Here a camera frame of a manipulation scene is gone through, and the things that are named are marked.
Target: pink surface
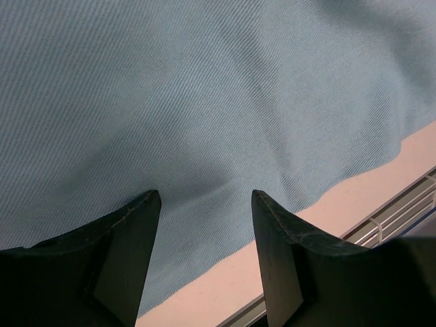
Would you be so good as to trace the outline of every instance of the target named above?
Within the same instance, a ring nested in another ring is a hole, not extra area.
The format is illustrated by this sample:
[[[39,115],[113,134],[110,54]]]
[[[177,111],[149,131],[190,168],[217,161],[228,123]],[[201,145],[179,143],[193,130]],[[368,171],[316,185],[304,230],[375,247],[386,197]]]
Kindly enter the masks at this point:
[[[333,187],[298,213],[313,225],[343,236],[436,166],[436,122],[401,143],[390,163]],[[213,266],[141,317],[137,327],[216,327],[262,294],[255,243]]]

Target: light blue cloth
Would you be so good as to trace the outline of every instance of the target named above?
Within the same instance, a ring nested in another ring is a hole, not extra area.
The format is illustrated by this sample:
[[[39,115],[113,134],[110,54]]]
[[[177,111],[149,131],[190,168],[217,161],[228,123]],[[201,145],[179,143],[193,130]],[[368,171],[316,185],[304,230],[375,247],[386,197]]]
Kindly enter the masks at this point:
[[[253,240],[253,189],[308,207],[435,100],[434,0],[0,0],[0,247],[158,189],[142,314]]]

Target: blue fabric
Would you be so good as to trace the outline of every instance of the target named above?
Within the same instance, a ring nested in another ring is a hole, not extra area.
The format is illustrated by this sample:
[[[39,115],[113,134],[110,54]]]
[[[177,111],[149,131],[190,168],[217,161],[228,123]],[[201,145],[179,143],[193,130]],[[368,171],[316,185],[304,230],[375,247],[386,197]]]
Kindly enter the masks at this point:
[[[436,119],[436,2],[0,0],[2,249],[149,189],[140,314]]]

